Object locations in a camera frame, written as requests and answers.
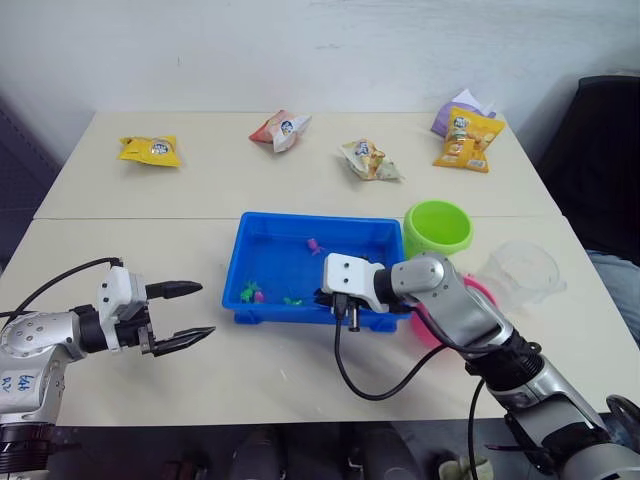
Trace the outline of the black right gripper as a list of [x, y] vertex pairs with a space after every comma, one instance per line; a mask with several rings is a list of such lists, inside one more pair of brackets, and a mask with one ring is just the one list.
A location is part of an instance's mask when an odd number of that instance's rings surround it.
[[370, 310], [371, 307], [369, 304], [360, 298], [357, 298], [352, 295], [347, 295], [345, 293], [325, 293], [320, 288], [316, 289], [314, 292], [314, 302], [318, 305], [323, 305], [329, 308], [333, 308], [335, 304], [335, 300], [343, 299], [346, 300], [349, 304], [357, 305], [359, 308], [363, 308], [366, 310]]

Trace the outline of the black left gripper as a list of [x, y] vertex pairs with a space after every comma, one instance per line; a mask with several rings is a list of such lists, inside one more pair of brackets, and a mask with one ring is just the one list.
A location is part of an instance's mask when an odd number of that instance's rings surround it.
[[[185, 280], [164, 281], [145, 286], [148, 300], [182, 297], [202, 289], [200, 283]], [[215, 330], [215, 326], [191, 328], [176, 332], [170, 338], [155, 341], [149, 319], [131, 319], [107, 326], [107, 349], [120, 352], [125, 348], [139, 347], [142, 354], [151, 353], [154, 357], [160, 357], [189, 348]]]

